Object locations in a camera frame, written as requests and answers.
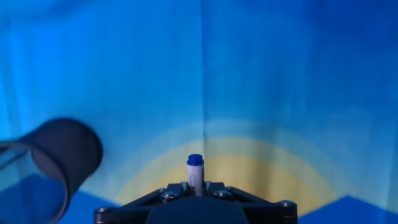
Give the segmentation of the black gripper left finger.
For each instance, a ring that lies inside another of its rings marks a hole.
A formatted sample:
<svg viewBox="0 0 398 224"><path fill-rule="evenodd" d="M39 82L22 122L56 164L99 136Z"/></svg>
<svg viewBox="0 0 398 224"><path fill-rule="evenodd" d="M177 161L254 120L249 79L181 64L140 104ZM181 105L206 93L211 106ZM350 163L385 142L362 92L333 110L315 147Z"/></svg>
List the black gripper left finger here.
<svg viewBox="0 0 398 224"><path fill-rule="evenodd" d="M94 211L94 223L145 223L150 211L160 205L193 196L186 182L168 184L122 207L103 206Z"/></svg>

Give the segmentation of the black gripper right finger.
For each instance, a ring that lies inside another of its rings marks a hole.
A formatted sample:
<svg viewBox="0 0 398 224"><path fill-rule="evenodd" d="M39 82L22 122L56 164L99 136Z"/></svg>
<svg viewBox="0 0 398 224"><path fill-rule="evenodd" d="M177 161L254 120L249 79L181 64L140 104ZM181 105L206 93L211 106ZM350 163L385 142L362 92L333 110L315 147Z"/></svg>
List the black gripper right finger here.
<svg viewBox="0 0 398 224"><path fill-rule="evenodd" d="M216 206L234 219L243 218L248 224L297 224L297 204L291 200L269 202L222 182L206 182L207 196L225 204Z"/></svg>

